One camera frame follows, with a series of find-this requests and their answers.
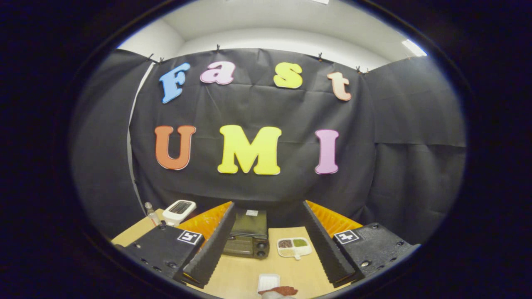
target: orange letter u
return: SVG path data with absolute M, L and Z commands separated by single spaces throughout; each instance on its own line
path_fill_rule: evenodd
M 170 126 L 159 126 L 155 128 L 155 157 L 157 162 L 166 169 L 181 170 L 188 165 L 190 161 L 190 140 L 192 134 L 196 132 L 193 126 L 180 126 L 177 132 L 181 135 L 181 147 L 179 157 L 173 159 L 168 154 L 168 143 L 173 128 Z

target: ceiling light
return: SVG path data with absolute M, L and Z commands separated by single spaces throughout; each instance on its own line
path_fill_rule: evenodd
M 309 0 L 309 1 L 312 1 L 312 2 L 318 2 L 318 3 L 321 3 L 321 4 L 329 4 L 329 0 Z
M 402 42 L 402 44 L 407 47 L 412 53 L 414 53 L 415 56 L 427 56 L 427 53 L 425 53 L 418 45 L 414 44 L 411 40 L 407 39 Z

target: white wall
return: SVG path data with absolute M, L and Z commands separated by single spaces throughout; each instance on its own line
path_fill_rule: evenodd
M 341 39 L 307 31 L 276 28 L 257 28 L 225 31 L 186 41 L 176 56 L 216 49 L 263 48 L 298 52 L 312 56 L 323 53 L 322 58 L 361 71 L 372 70 L 391 61 L 362 47 Z
M 170 25 L 162 19 L 149 24 L 124 41 L 118 49 L 128 50 L 159 61 L 177 57 L 178 50 L 185 41 Z

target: white ceiling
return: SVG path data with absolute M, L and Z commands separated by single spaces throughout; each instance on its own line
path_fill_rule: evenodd
M 341 0 L 197 0 L 163 20 L 185 41 L 235 29 L 284 28 L 335 37 L 390 61 L 413 56 L 394 28 Z

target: wooden table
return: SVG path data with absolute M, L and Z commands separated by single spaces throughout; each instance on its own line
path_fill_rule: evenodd
M 162 212 L 161 209 L 156 211 L 159 219 L 163 219 Z M 152 228 L 151 220 L 145 217 L 116 236 L 112 243 L 127 246 Z M 296 261 L 295 258 L 284 258 L 277 253 L 275 245 L 278 239 L 304 237 L 310 241 L 309 234 L 304 227 L 270 228 L 268 234 L 271 249 L 266 259 L 257 260 L 222 255 L 204 289 L 192 285 L 188 286 L 221 298 L 259 299 L 260 296 L 257 294 L 259 275 L 275 273 L 281 277 L 281 286 L 291 286 L 299 290 L 293 296 L 294 298 L 307 299 L 328 294 L 349 285 L 333 288 L 325 275 L 312 243 L 310 244 L 312 253 L 302 256 L 299 261 Z

